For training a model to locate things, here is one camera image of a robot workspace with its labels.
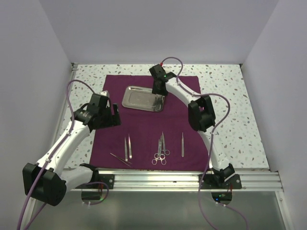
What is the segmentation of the stainless steel instrument tray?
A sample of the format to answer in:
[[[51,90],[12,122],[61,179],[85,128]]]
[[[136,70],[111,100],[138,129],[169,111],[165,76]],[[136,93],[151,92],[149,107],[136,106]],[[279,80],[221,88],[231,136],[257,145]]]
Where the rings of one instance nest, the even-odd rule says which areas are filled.
[[[162,95],[153,94],[151,88],[128,86],[123,96],[122,106],[129,109],[154,112],[156,96],[161,97]]]

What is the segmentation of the thin pointed steel tweezers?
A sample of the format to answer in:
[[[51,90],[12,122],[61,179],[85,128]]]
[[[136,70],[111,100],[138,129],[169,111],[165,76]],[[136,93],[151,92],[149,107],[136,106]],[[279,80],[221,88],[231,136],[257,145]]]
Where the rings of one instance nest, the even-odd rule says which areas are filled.
[[[124,160],[123,158],[116,156],[116,155],[113,154],[113,153],[110,153],[110,155],[113,156],[113,157],[115,157],[116,159],[118,159],[118,160],[121,161],[123,164],[127,165],[128,167],[131,167],[131,166],[132,166],[132,163],[131,163],[131,162],[128,162],[128,161]]]

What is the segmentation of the purple cloth wrap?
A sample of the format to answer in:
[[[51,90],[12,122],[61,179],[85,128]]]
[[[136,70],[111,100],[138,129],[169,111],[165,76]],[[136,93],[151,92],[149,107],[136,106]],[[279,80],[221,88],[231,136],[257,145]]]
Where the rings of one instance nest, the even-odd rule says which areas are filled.
[[[202,138],[188,122],[187,107],[174,95],[165,98],[161,112],[148,112],[128,109],[122,106],[125,90],[128,86],[151,88],[151,76],[107,75],[104,90],[110,94],[112,103],[118,104],[121,125],[96,130],[90,164],[100,168],[203,171],[208,159],[207,147]],[[154,154],[158,150],[158,141],[165,136],[166,165],[158,162],[152,165]],[[181,157],[181,137],[184,133],[185,156]],[[132,159],[129,158],[128,134],[131,139]],[[124,138],[127,140],[128,162],[131,167],[111,156],[110,153],[125,159]]]

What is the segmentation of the steel surgical scissors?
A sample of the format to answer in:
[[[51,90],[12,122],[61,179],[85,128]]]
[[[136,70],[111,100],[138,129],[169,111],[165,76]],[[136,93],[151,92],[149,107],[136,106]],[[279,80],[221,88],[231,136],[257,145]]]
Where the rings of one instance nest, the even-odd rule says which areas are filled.
[[[158,150],[157,150],[157,153],[155,153],[153,156],[152,165],[156,165],[157,162],[161,160],[161,149],[162,149],[162,137],[159,138]]]

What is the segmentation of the small steel hemostat clamp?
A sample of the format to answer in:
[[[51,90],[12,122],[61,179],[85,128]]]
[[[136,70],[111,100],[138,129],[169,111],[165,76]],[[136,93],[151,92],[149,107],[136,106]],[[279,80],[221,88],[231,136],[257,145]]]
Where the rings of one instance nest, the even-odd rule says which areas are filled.
[[[164,133],[162,132],[162,152],[164,155],[169,156],[170,155],[170,150],[166,149],[166,144],[165,144],[165,136]]]

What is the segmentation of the steel needle holder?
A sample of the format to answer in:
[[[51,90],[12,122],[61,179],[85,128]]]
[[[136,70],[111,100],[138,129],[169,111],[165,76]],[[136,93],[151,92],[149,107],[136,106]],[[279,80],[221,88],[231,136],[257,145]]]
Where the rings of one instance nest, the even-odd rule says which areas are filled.
[[[159,160],[158,162],[160,162],[162,165],[166,165],[165,155],[163,154],[162,150],[161,150],[161,160]]]

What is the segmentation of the ridged steel dressing forceps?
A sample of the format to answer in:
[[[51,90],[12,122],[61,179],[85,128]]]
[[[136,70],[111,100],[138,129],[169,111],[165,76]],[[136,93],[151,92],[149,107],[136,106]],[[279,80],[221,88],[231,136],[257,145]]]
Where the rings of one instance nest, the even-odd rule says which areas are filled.
[[[153,111],[160,112],[162,109],[163,109],[163,97],[156,96],[154,101]]]

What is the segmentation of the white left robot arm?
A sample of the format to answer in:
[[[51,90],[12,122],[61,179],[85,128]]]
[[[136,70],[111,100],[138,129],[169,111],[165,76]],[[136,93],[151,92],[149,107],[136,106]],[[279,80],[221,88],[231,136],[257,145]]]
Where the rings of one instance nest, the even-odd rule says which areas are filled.
[[[51,149],[35,164],[27,163],[24,166],[23,181],[27,197],[56,206],[68,191],[78,186],[97,187],[102,181],[96,167],[82,163],[64,172],[64,166],[92,131],[120,124],[118,105],[111,103],[109,92],[93,93],[88,104],[72,113],[65,132]]]

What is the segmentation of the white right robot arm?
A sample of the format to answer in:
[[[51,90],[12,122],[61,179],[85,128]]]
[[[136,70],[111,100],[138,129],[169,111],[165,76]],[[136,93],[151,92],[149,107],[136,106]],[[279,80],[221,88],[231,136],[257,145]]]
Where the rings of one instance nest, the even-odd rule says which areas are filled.
[[[219,188],[225,188],[230,184],[235,175],[233,165],[226,155],[214,146],[213,137],[215,129],[227,118],[230,113],[229,100],[218,93],[199,94],[185,85],[177,75],[166,72],[162,65],[157,64],[149,69],[153,77],[153,94],[167,96],[169,93],[176,96],[188,108],[188,121],[190,127],[198,132],[205,145],[210,145],[208,150],[208,161],[204,172],[212,164],[213,181]],[[227,112],[225,116],[216,122],[216,115],[211,96],[217,96],[225,100]]]

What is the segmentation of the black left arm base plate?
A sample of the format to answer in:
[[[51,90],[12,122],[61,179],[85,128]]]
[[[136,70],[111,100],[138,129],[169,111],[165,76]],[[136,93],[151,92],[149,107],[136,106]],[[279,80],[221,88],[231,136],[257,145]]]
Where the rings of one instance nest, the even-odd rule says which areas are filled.
[[[98,182],[105,183],[109,189],[114,188],[115,175],[114,174],[99,174],[96,175],[94,179],[92,179],[89,183],[82,184],[78,186],[78,189],[104,189],[105,185],[99,184]]]

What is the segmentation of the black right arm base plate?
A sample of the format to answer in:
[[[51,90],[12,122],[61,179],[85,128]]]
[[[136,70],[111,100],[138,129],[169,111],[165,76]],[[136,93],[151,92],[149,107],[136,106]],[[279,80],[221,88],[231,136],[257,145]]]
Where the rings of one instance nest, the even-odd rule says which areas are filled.
[[[215,170],[211,173],[199,174],[201,189],[242,189],[240,175],[229,165],[226,169]]]

